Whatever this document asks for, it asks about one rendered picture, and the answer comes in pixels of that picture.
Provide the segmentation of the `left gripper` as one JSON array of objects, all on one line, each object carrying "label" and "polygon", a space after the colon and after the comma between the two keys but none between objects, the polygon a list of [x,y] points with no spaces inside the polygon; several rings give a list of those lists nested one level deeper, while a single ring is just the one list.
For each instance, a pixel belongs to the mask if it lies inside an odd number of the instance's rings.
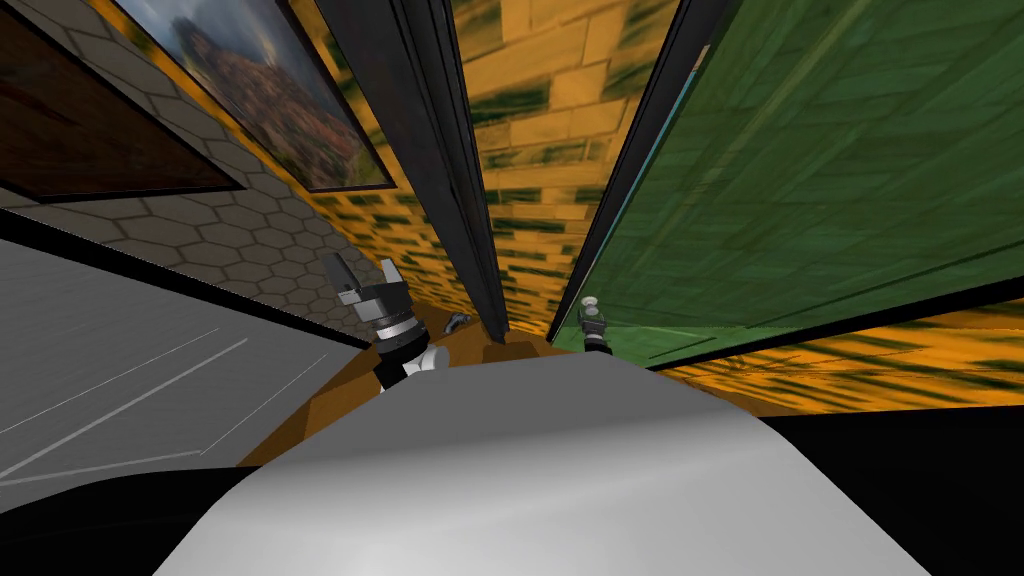
[{"label": "left gripper", "polygon": [[413,318],[408,283],[392,259],[382,259],[380,266],[386,282],[359,287],[359,281],[339,253],[323,256],[328,281],[341,303],[349,306],[360,322],[372,325],[406,322]]}]

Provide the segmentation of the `black door leaf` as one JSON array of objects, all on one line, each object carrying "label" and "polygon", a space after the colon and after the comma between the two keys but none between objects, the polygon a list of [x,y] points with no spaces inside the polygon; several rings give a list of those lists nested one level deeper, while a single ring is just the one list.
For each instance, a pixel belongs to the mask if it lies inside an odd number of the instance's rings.
[{"label": "black door leaf", "polygon": [[472,315],[504,343],[509,318],[452,0],[316,0],[399,168],[409,231],[398,266],[416,300]]}]

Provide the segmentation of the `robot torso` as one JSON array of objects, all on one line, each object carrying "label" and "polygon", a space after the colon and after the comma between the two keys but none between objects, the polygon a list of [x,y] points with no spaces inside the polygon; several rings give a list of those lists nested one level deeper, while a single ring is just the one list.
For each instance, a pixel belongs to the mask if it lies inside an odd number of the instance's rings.
[{"label": "robot torso", "polygon": [[154,576],[929,576],[745,410],[602,354],[415,374]]}]

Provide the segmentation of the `framed landscape painting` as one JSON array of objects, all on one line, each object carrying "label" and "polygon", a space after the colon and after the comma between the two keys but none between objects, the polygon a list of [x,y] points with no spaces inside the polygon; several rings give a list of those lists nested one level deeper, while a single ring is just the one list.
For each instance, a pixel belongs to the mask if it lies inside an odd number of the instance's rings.
[{"label": "framed landscape painting", "polygon": [[306,190],[392,184],[285,0],[114,1]]}]

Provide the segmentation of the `dark brown framed picture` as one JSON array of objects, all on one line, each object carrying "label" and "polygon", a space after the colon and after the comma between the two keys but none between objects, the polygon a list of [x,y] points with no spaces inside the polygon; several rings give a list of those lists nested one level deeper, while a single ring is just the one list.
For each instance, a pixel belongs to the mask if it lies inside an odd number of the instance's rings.
[{"label": "dark brown framed picture", "polygon": [[0,187],[40,204],[240,188],[6,0]]}]

